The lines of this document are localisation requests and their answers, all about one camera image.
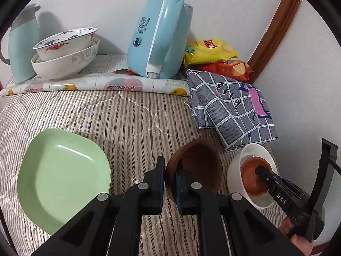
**light blue thermos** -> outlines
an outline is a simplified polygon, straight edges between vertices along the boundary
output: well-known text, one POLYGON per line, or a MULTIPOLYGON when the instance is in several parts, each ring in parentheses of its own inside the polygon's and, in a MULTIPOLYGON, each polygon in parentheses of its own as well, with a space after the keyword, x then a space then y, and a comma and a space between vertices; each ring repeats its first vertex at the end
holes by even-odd
POLYGON ((0 53, 2 62, 11 65, 16 83, 23 83, 36 75, 31 59, 35 55, 33 46, 40 41, 40 30, 35 17, 35 12, 39 9, 40 6, 32 4, 20 12, 11 25, 8 40, 9 59, 5 59, 0 53))

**bowl rim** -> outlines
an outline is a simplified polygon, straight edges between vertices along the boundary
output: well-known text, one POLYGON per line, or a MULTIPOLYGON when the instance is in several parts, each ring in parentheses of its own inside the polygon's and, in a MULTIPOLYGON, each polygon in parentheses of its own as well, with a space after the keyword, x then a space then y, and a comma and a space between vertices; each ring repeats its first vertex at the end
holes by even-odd
POLYGON ((59 33, 57 33, 57 34, 51 35, 51 36, 49 36, 49 37, 47 37, 47 38, 45 38, 45 39, 39 41, 37 44, 35 44, 35 45, 33 46, 33 49, 34 49, 34 50, 38 50, 38 49, 41 49, 41 48, 53 46, 53 45, 56 45, 57 43, 66 41, 66 40, 68 40, 68 39, 75 39, 75 38, 78 38, 78 37, 81 37, 81 36, 85 36, 85 35, 89 35, 89 34, 95 33, 96 31, 97 31, 97 28, 95 28, 95 27, 84 27, 84 28, 76 28, 76 29, 71 29, 71 30, 66 30, 66 31, 63 31, 63 32, 59 32, 59 33), (64 34, 64 35, 65 35, 67 32, 76 31, 76 30, 80 30, 80 31, 84 30, 84 32, 80 32, 80 34, 77 35, 77 36, 75 36, 75 37, 58 39, 57 42, 53 42, 53 43, 48 44, 48 45, 46 45, 46 44, 44 45, 44 44, 42 43, 42 42, 48 41, 48 40, 50 40, 50 39, 53 39, 53 38, 55 38, 55 37, 57 37, 57 36, 59 36, 59 35, 61 35, 61 34, 64 34))
POLYGON ((245 148, 246 148, 246 147, 249 148, 250 146, 251 146, 251 147, 252 147, 252 146, 255 146, 255 147, 257 147, 257 149, 261 149, 262 152, 264 152, 266 155, 270 156, 271 161, 268 161, 267 159, 264 159, 262 156, 254 156, 254 157, 260 157, 260 158, 263 158, 264 160, 266 160, 266 161, 269 163, 269 165, 271 166, 272 172, 275 172, 275 173, 277 173, 277 174, 279 175, 279 173, 278 173, 278 168, 277 168, 277 166, 276 166, 275 160, 273 159, 273 157, 271 156, 271 154, 269 153, 269 151, 266 150, 266 148, 264 148, 263 146, 261 146, 261 145, 258 144, 258 143, 249 143, 249 144, 247 144, 246 146, 244 146, 243 149, 240 151, 240 155, 239 155, 239 159, 238 159, 238 165, 239 165, 238 178, 239 178, 240 181, 241 181, 242 190, 245 192, 245 194, 246 194, 247 197, 249 198, 248 201, 251 202, 251 204, 254 204, 254 206, 256 206, 256 207, 259 208, 259 209, 266 209, 266 208, 270 207, 270 206, 274 203, 274 201, 275 201, 275 200, 272 198, 272 196, 270 196, 269 192, 267 191, 266 193, 264 193, 263 195, 258 196, 258 197, 251 197, 251 196, 248 195, 248 193, 247 193, 247 191, 246 191, 246 189, 245 189, 245 187, 244 187, 243 180, 242 180, 242 178, 241 178, 240 168, 241 168, 242 164, 244 163, 244 162, 243 162, 243 163, 241 162, 241 159, 242 159, 242 157, 243 157, 243 154, 244 154, 245 151, 246 151, 245 148), (269 196, 272 198, 271 202, 269 201, 270 204, 267 205, 267 206, 260 206, 260 205, 258 205, 258 204, 254 201, 254 200, 260 199, 261 197, 266 197, 267 195, 269 195, 269 196))
POLYGON ((85 50, 87 50, 87 49, 90 49, 90 48, 92 48, 92 47, 98 45, 98 44, 100 43, 100 40, 99 40, 98 38, 96 38, 96 37, 93 37, 92 40, 91 40, 91 43, 92 43, 92 42, 95 42, 95 44, 91 45, 91 46, 88 47, 88 48, 85 48, 85 49, 83 49, 83 50, 81 50, 81 51, 78 51, 78 52, 75 52, 75 53, 72 53, 72 54, 68 54, 68 55, 66 55, 66 56, 62 56, 62 57, 59 57, 59 58, 52 59, 52 60, 49 60, 49 61, 35 62, 35 61, 37 61, 37 59, 39 58, 38 53, 36 53, 36 54, 32 57, 31 63, 32 63, 32 64, 42 64, 42 63, 53 62, 53 61, 56 61, 56 60, 58 60, 58 59, 66 58, 66 57, 69 57, 69 56, 78 54, 78 53, 80 53, 80 52, 83 52, 83 51, 85 51, 85 50))

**brown liquid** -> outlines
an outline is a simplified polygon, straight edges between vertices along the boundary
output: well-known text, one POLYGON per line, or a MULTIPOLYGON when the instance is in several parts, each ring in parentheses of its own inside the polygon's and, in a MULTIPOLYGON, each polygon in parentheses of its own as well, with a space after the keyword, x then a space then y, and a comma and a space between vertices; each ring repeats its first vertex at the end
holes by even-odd
POLYGON ((255 169, 258 166, 263 166, 272 172, 270 164, 260 157, 247 159, 240 167, 241 179, 243 181, 244 188, 251 197, 261 196, 269 189, 268 184, 261 180, 255 173, 255 169))

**pink object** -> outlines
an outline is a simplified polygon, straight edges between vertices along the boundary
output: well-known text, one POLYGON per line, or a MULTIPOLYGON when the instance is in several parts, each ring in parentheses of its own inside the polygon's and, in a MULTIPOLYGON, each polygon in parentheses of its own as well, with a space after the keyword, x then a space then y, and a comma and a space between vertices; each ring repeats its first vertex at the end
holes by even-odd
MULTIPOLYGON (((281 226, 279 227, 279 230, 287 235, 290 230, 293 228, 293 224, 291 223, 290 219, 288 217, 285 217, 285 219, 283 219, 281 226)), ((312 243, 308 242, 308 240, 302 236, 298 236, 296 234, 294 234, 291 237, 291 242, 299 249, 303 252, 303 254, 305 256, 309 256, 311 251, 313 250, 315 241, 313 241, 312 243)))
POLYGON ((248 87, 247 85, 242 84, 240 90, 247 91, 248 93, 250 93, 251 103, 258 117, 271 118, 271 116, 265 111, 262 101, 260 99, 259 93, 254 86, 248 87))

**kettle handle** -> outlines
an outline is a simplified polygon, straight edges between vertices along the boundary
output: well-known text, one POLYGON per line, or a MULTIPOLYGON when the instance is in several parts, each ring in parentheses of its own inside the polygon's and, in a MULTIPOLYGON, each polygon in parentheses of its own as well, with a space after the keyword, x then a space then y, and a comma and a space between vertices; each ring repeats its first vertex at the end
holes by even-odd
POLYGON ((0 39, 0 60, 3 63, 5 63, 5 64, 11 65, 10 59, 5 59, 4 56, 2 55, 2 52, 1 52, 1 42, 2 42, 2 39, 0 39))
POLYGON ((165 0, 162 16, 156 26, 156 35, 149 53, 148 65, 161 66, 171 45, 185 0, 165 0))

